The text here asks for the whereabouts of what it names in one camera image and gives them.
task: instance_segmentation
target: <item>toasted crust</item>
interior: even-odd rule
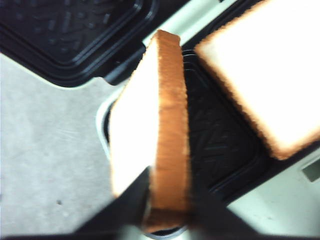
[[[279,160],[285,160],[301,149],[307,147],[312,142],[320,139],[320,128],[315,129],[308,136],[303,138],[300,142],[283,149],[282,146],[277,144],[276,138],[271,134],[267,126],[263,121],[261,121],[248,107],[243,96],[238,92],[236,88],[233,87],[232,81],[228,79],[225,73],[215,64],[212,59],[206,57],[203,52],[203,45],[207,42],[210,42],[217,35],[222,34],[224,31],[227,31],[229,27],[237,23],[239,20],[248,16],[251,12],[263,8],[270,0],[263,0],[252,6],[250,9],[246,10],[240,17],[236,17],[233,20],[229,21],[226,25],[220,27],[218,30],[214,31],[203,39],[199,44],[194,48],[194,51],[199,56],[200,63],[203,67],[220,83],[222,89],[227,93],[228,97],[235,103],[235,106],[243,113],[244,117],[247,119],[252,128],[257,132],[258,136],[263,140],[265,145],[270,150],[270,155]]]
[[[191,186],[187,90],[180,38],[158,30],[151,41],[156,41],[158,48],[159,129],[155,166],[150,172],[151,209],[144,221],[146,232],[185,223]]]

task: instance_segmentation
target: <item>sandwich maker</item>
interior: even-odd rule
[[[119,86],[97,109],[96,122],[100,126],[97,134],[108,157],[109,110],[123,83],[136,68],[156,29],[179,35],[188,95],[193,188],[198,206],[193,213],[197,219],[195,225],[200,223],[208,239],[213,236],[270,239],[252,235],[256,231],[320,236],[320,142],[314,142],[285,161],[269,157],[262,141],[193,52],[201,39],[256,2],[258,0],[1,0],[1,52],[53,88],[78,88],[94,77],[103,77],[105,84]],[[133,239],[128,238],[128,233],[134,235],[135,230],[129,227],[120,231],[120,226],[141,223],[148,176],[146,169],[123,196],[74,235],[60,235],[57,239],[93,237],[87,234],[95,234],[99,239],[105,237],[106,231],[109,233],[105,239],[118,238],[119,233]],[[128,199],[133,203],[123,207]],[[115,217],[120,212],[126,215]],[[149,237],[168,239],[182,230],[184,228],[167,229]],[[195,239],[203,238],[197,235],[198,230],[190,231]]]

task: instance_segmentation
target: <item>bread slice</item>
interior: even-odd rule
[[[150,231],[181,224],[176,216],[190,208],[187,94],[179,42],[177,35],[156,32],[109,118],[114,194],[152,167],[150,205],[156,214],[148,221]],[[173,217],[157,219],[164,212],[174,212]]]
[[[319,7],[264,0],[195,47],[279,160],[320,139]]]

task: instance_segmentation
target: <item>white bread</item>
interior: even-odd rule
[[[320,139],[319,9],[264,0],[195,47],[279,160]]]
[[[179,42],[176,35],[156,32],[109,118],[114,194],[151,166],[149,232],[183,224],[190,208],[187,93]]]

